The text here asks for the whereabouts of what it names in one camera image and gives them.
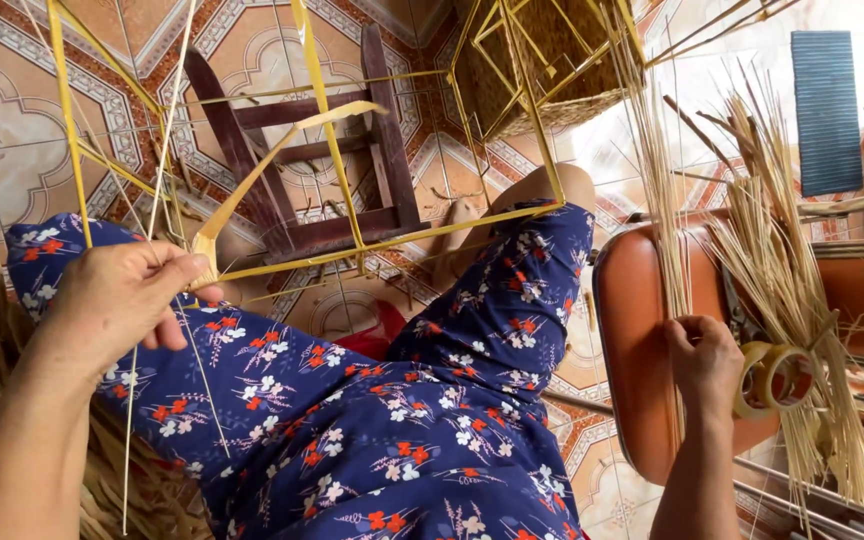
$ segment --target right hand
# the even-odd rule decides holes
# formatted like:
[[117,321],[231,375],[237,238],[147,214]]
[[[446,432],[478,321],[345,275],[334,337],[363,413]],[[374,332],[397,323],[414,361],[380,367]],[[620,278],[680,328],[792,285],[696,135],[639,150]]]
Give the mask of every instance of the right hand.
[[665,321],[665,339],[689,419],[731,423],[745,356],[729,328],[708,315],[686,315]]

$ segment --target left hand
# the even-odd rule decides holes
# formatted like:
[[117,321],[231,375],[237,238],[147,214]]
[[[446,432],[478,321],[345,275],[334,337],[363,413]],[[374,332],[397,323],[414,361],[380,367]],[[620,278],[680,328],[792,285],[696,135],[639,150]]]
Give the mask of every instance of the left hand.
[[[162,241],[86,250],[65,267],[54,303],[29,344],[31,357],[46,362],[50,375],[91,381],[140,340],[150,349],[186,348],[169,304],[208,268],[204,255]],[[207,302],[223,296],[215,285],[195,294]]]

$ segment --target blue floral fabric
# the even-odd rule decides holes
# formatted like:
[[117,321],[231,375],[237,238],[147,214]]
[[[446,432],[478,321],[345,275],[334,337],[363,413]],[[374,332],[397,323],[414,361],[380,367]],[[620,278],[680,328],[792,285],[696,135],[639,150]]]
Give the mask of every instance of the blue floral fabric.
[[[134,388],[136,434],[198,480],[220,539],[572,540],[578,512],[539,394],[565,355],[593,224],[573,204],[496,224],[386,361],[179,295],[194,349],[139,346],[134,374],[128,354],[96,392],[124,418]],[[90,230],[96,246],[143,240]],[[6,242],[40,320],[85,249],[82,219],[15,225]]]

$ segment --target hand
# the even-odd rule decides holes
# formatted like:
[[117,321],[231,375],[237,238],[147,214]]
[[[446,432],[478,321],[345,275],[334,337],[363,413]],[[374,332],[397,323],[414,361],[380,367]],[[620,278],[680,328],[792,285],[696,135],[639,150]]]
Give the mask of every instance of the hand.
[[729,328],[707,315],[687,315],[665,321],[665,339],[688,419],[731,425],[745,357]]
[[[94,384],[92,377],[101,377],[140,340],[150,349],[184,349],[184,330],[169,304],[208,268],[204,255],[168,242],[87,250],[65,267],[54,303],[32,337],[34,371]],[[222,300],[214,285],[196,295]]]

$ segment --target ceramic tile floor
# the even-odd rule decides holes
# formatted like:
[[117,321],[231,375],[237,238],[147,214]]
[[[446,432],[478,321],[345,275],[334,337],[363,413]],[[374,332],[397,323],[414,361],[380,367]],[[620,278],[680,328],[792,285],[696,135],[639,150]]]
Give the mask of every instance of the ceramic tile floor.
[[[43,21],[42,2],[30,0],[29,4],[33,16]],[[138,73],[143,88],[154,99],[166,100],[175,77],[176,38],[185,21],[185,2],[68,0],[66,4],[129,71]],[[331,0],[310,4],[317,51],[327,82],[361,78],[358,35],[363,23],[376,21],[382,26],[391,71],[406,73],[447,62],[459,22],[449,0]],[[645,48],[655,52],[669,39],[676,41],[714,18],[731,2],[639,0],[634,4],[638,14],[646,15],[638,26]],[[676,94],[686,110],[709,108],[721,102],[716,84],[723,87],[728,82],[726,67],[734,70],[739,63],[744,67],[755,65],[761,72],[770,73],[786,117],[794,118],[788,43],[789,32],[797,29],[852,30],[860,120],[864,126],[864,4],[859,6],[849,0],[801,2],[773,20],[741,30],[675,62],[666,62],[656,70],[657,83],[667,93]],[[69,28],[65,32],[72,88],[82,104],[82,111],[75,114],[79,132],[92,132],[106,153],[140,176],[152,177],[155,156],[150,130],[146,129],[151,124],[141,101],[80,35]],[[197,7],[193,33],[193,44],[208,58],[226,94],[283,90],[308,82],[287,3],[204,0]],[[3,228],[77,211],[54,67],[37,39],[21,3],[0,0],[0,256],[5,251]],[[534,134],[494,141],[488,145],[492,166],[485,181],[481,181],[461,129],[451,120],[455,112],[454,107],[450,108],[450,98],[438,90],[444,85],[443,80],[434,78],[395,83],[397,113],[419,211],[434,226],[441,225],[449,208],[449,200],[440,195],[473,195],[475,204],[485,208],[486,197],[494,199],[542,163]],[[178,102],[196,99],[187,82],[183,82]],[[260,103],[274,99],[282,98],[259,98]],[[624,110],[618,106],[582,125],[551,129],[548,133],[555,159],[581,166],[596,184],[596,248],[628,227],[628,215],[646,210],[642,182],[626,157],[633,152],[625,118]],[[194,184],[207,186],[203,197],[189,196],[186,203],[194,213],[208,215],[224,199],[234,180],[218,141],[203,119],[198,105],[179,108],[174,147],[191,169]],[[362,128],[355,122],[340,125],[347,134]],[[789,128],[794,141],[794,121],[790,121]],[[263,135],[275,141],[280,131],[264,129]],[[310,129],[295,143],[322,139],[317,129]],[[676,166],[702,176],[726,176],[725,167],[717,164],[690,132],[679,136],[676,129],[671,129],[669,142]],[[732,148],[728,144],[720,146]],[[370,157],[357,153],[344,159],[353,187],[360,187],[356,191],[358,200],[367,199],[367,187],[374,174]],[[300,219],[319,219],[326,201],[341,199],[333,184],[334,167],[328,159],[313,165],[291,165],[283,176]],[[109,215],[130,223],[111,177],[89,161],[83,165],[83,177],[90,215]],[[723,200],[718,183],[691,178],[679,182],[678,202],[683,208],[707,208]],[[128,194],[136,198],[138,191],[130,189]],[[147,196],[136,199],[139,209],[148,203]],[[191,236],[199,222],[187,220],[184,225]],[[814,240],[864,238],[864,214],[816,223],[809,231]],[[248,219],[233,219],[220,242],[220,264],[231,269],[261,264],[261,234]],[[354,277],[354,272],[340,263],[321,270],[313,267],[269,278],[253,277],[240,281],[238,288],[246,297],[254,298],[324,283],[254,301],[248,307],[310,334],[339,338],[376,323],[372,307],[375,299],[392,302],[407,317],[434,299],[436,291],[427,285],[430,268],[409,265],[410,270],[402,272],[394,267],[421,259],[435,249],[435,241],[429,239],[378,253],[367,261],[369,268],[384,268],[377,278]],[[337,274],[353,278],[340,281]],[[591,273],[584,273],[582,280],[588,287]],[[597,330],[589,330],[584,306],[569,324],[569,340],[571,350],[558,369],[553,387],[586,398],[609,399]],[[588,417],[577,409],[558,405],[550,405],[550,419],[572,475],[582,525],[589,534],[645,538],[662,490],[638,477],[625,462],[615,425],[602,417]]]

